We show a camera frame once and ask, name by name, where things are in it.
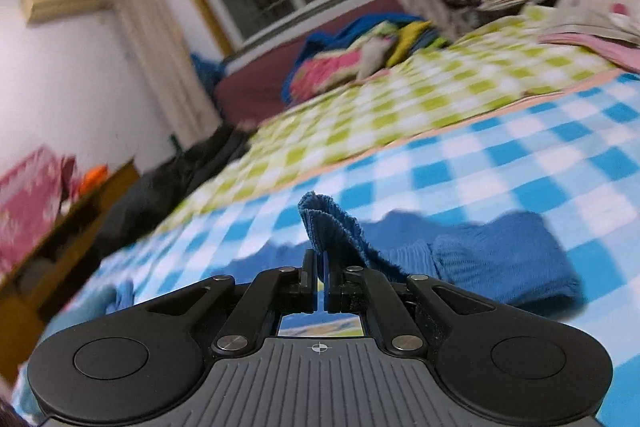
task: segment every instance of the pink towel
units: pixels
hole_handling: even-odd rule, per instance
[[[582,33],[552,33],[538,38],[541,44],[575,44],[584,46],[621,68],[640,73],[640,48],[624,41],[603,39]]]

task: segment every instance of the maroon headboard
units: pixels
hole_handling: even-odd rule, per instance
[[[281,113],[282,83],[298,58],[306,37],[316,31],[336,33],[348,23],[372,13],[404,13],[397,0],[374,0],[284,42],[223,79],[214,91],[224,117],[233,124],[242,120],[260,122]]]

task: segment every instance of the gray ribbed plate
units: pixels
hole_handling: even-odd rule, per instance
[[[390,357],[373,339],[270,338],[253,355],[216,362],[193,396],[136,427],[498,425],[453,402],[422,362]]]

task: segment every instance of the pink floral pillow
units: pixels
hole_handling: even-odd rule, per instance
[[[640,0],[558,0],[543,36],[580,33],[640,45]]]

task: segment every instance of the orange object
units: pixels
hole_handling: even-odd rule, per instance
[[[109,168],[107,165],[98,165],[89,169],[80,182],[78,193],[84,196],[98,185],[102,185],[108,177]]]

